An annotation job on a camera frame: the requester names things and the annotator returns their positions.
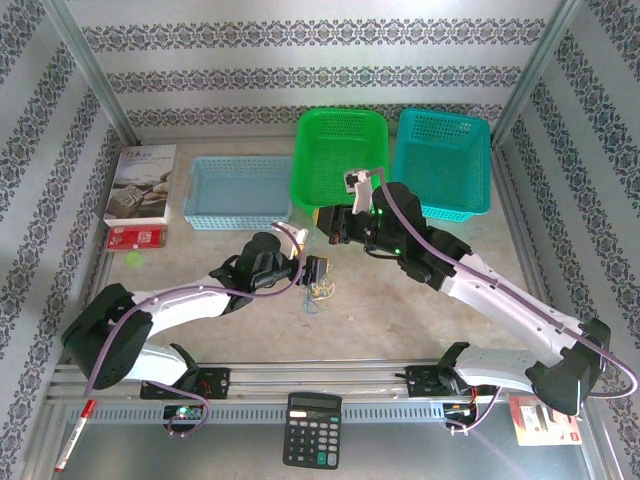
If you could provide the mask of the teal plastic basket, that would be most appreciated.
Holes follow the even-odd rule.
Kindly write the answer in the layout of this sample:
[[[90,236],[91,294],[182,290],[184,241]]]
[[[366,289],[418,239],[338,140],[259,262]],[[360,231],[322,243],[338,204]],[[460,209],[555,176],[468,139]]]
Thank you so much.
[[[399,118],[391,178],[422,215],[462,223],[491,205],[490,126],[478,117],[409,108]]]

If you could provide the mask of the green plastic basket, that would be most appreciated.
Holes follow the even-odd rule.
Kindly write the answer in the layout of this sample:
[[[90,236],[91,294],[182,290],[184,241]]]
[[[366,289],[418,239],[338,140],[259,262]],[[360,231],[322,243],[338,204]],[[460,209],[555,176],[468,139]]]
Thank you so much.
[[[325,206],[351,205],[344,174],[377,168],[390,175],[389,131],[382,115],[314,108],[299,118],[290,184],[296,206],[311,214]]]

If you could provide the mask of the light blue plastic basket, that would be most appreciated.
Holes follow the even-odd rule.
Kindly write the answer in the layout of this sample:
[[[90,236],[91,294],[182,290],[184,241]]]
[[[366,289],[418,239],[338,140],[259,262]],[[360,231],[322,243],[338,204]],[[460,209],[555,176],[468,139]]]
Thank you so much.
[[[288,156],[201,156],[192,161],[183,216],[200,231],[262,231],[292,213]]]

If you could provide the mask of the red box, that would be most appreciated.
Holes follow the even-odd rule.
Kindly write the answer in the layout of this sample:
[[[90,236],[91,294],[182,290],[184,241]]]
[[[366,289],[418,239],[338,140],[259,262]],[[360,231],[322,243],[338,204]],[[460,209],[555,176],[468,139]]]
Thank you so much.
[[[108,251],[151,250],[163,248],[166,243],[166,225],[119,226],[109,230]]]

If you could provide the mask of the white book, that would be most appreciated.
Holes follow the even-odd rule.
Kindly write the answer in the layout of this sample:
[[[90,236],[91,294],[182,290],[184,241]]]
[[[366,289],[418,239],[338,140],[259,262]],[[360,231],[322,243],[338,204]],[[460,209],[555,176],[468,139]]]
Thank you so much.
[[[176,144],[125,147],[103,216],[110,228],[167,224]]]

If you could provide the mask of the black calculator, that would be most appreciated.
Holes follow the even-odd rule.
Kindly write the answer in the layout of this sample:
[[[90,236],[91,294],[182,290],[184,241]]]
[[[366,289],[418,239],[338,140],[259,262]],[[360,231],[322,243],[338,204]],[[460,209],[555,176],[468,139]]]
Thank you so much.
[[[336,470],[341,452],[342,398],[317,392],[288,395],[282,461],[286,466]]]

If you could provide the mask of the left controller board with LEDs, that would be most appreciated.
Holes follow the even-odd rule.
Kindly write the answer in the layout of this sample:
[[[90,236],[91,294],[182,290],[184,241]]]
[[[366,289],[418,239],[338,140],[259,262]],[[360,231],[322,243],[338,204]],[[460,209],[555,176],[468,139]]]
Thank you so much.
[[[164,407],[163,419],[166,421],[199,421],[202,414],[202,405],[169,405]]]

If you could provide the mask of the red blister pack card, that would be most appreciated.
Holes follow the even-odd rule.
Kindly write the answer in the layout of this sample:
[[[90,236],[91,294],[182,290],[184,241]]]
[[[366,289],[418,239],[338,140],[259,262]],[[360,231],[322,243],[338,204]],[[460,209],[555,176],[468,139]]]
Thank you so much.
[[[582,444],[575,417],[553,410],[535,396],[510,395],[508,401],[519,446]]]

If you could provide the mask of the red and white marker pen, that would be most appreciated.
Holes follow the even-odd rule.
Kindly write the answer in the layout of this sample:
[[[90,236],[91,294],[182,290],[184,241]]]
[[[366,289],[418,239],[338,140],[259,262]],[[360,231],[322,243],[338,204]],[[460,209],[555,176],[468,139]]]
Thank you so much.
[[[69,438],[67,439],[58,459],[57,462],[54,466],[54,472],[55,473],[60,473],[62,471],[65,470],[69,459],[75,449],[75,446],[84,430],[84,428],[86,427],[87,422],[89,421],[89,418],[91,417],[93,410],[96,406],[96,401],[94,399],[89,399],[86,403],[85,406],[82,410],[82,412],[80,413],[80,416],[78,417],[75,426],[71,432],[71,434],[69,435]]]

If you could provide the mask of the aluminium mounting rail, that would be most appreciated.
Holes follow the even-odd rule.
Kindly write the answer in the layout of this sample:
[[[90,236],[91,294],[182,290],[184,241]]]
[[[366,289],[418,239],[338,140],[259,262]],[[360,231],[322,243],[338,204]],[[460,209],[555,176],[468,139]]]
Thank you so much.
[[[472,367],[470,373],[459,373],[469,385],[502,386],[507,390],[532,393],[532,382],[525,370],[533,366],[524,354],[515,353],[505,367],[498,368],[496,360],[490,360],[489,369]],[[407,380],[409,367],[435,367],[437,360],[325,360],[257,363],[201,364],[203,369],[228,369],[226,375],[226,402],[278,403],[284,402],[290,392],[312,391],[342,396],[347,402],[394,403],[400,400],[426,400],[409,398]],[[72,365],[55,368],[49,389],[45,394],[48,403],[79,403],[84,400],[86,379]],[[123,380],[118,384],[94,391],[98,401],[117,403],[140,400],[141,380]]]

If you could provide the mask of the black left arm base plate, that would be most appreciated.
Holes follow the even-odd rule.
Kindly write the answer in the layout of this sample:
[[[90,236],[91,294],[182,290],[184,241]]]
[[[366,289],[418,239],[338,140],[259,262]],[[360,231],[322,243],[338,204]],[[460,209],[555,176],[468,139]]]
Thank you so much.
[[[228,396],[230,370],[228,368],[198,367],[189,369],[178,381],[166,387],[145,381],[140,388],[143,400],[177,400],[194,395],[206,400],[224,400]]]

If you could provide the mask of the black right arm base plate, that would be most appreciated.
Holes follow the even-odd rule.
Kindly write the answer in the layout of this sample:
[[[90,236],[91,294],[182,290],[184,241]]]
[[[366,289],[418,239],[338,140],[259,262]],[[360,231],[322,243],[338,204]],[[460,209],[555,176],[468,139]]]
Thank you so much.
[[[494,386],[471,386],[465,382],[452,368],[440,368],[437,365],[409,365],[403,375],[408,395],[420,397],[458,397],[492,396],[497,388]]]

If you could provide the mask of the aluminium frame post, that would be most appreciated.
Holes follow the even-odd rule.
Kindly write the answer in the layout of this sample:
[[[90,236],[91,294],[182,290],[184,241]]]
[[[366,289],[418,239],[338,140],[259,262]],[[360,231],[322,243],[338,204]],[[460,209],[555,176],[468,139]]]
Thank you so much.
[[[39,1],[122,141],[127,146],[139,145],[141,140],[82,29],[76,22],[67,0]]]
[[[547,64],[582,4],[583,0],[559,0],[492,129],[493,146],[500,145],[509,134],[518,115],[528,102],[531,91],[543,75]]]

